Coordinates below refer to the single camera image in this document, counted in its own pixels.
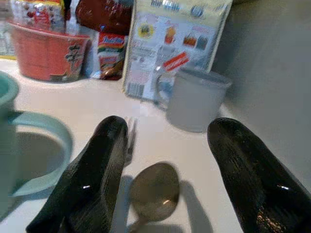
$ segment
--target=food package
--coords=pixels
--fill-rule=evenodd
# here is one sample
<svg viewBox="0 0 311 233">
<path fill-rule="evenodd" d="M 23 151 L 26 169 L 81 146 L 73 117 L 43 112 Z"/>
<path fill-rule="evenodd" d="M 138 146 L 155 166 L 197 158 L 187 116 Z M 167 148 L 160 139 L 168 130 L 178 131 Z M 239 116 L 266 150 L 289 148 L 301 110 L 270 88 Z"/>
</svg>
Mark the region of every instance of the food package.
<svg viewBox="0 0 311 233">
<path fill-rule="evenodd" d="M 124 65 L 129 96 L 159 100 L 181 66 L 210 71 L 232 0 L 137 0 Z"/>
<path fill-rule="evenodd" d="M 65 32 L 63 0 L 11 0 L 15 23 L 43 30 Z"/>
<path fill-rule="evenodd" d="M 80 0 L 76 19 L 79 33 L 92 38 L 85 73 L 96 79 L 118 80 L 122 76 L 125 48 L 130 29 L 131 1 Z"/>
<path fill-rule="evenodd" d="M 15 59 L 11 35 L 6 23 L 12 13 L 9 3 L 8 0 L 0 0 L 0 58 Z"/>
</svg>

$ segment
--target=mug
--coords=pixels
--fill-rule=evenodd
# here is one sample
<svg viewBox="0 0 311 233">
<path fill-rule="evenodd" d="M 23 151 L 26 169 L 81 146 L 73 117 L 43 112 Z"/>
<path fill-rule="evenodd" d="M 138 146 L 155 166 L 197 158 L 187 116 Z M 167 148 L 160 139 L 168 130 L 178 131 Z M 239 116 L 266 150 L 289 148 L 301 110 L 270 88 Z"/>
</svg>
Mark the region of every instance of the mug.
<svg viewBox="0 0 311 233">
<path fill-rule="evenodd" d="M 17 83 L 9 75 L 0 72 L 0 216 L 4 215 L 13 197 L 42 191 L 54 186 L 70 161 L 72 138 L 63 123 L 53 117 L 14 110 L 14 99 L 18 94 Z M 16 126 L 34 126 L 45 129 L 61 141 L 64 156 L 61 165 L 49 174 L 17 184 L 18 151 Z"/>
<path fill-rule="evenodd" d="M 227 89 L 232 81 L 220 74 L 190 67 L 182 67 L 173 77 L 158 77 L 156 92 L 166 119 L 174 126 L 193 133 L 206 132 L 210 122 L 217 116 Z"/>
</svg>

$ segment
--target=spoon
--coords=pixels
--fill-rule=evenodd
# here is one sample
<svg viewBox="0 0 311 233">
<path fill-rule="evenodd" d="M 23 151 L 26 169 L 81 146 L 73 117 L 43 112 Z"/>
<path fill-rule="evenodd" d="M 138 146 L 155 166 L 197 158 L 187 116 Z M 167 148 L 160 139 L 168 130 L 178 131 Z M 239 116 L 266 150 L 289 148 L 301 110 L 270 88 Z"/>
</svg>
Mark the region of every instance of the spoon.
<svg viewBox="0 0 311 233">
<path fill-rule="evenodd" d="M 162 221 L 174 212 L 179 200 L 179 180 L 174 167 L 158 163 L 143 170 L 134 179 L 130 201 L 138 220 L 129 233 L 136 233 L 149 221 Z"/>
</svg>

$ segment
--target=barcode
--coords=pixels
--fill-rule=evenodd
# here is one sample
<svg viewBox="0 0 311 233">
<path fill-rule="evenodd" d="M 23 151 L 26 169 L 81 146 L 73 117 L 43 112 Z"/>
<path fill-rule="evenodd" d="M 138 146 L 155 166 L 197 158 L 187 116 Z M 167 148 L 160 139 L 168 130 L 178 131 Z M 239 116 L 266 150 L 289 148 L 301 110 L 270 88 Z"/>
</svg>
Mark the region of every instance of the barcode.
<svg viewBox="0 0 311 233">
<path fill-rule="evenodd" d="M 129 83 L 127 86 L 127 94 L 134 97 L 142 97 L 144 93 L 144 85 L 137 83 Z"/>
</svg>

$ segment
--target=teal mug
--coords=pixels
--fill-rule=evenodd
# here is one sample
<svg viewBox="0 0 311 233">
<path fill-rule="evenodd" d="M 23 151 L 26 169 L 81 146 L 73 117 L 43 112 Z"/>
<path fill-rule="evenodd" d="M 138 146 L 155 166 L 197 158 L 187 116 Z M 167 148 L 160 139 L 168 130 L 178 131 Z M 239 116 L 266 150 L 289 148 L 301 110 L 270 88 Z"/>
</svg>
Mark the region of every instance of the teal mug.
<svg viewBox="0 0 311 233">
<path fill-rule="evenodd" d="M 55 185 L 66 169 L 72 151 L 72 138 L 63 123 L 47 115 L 14 110 L 18 94 L 17 83 L 0 72 L 0 216 L 3 216 L 14 197 L 42 191 Z M 63 161 L 49 174 L 24 182 L 18 186 L 19 160 L 16 126 L 25 125 L 45 129 L 60 139 Z"/>
</svg>

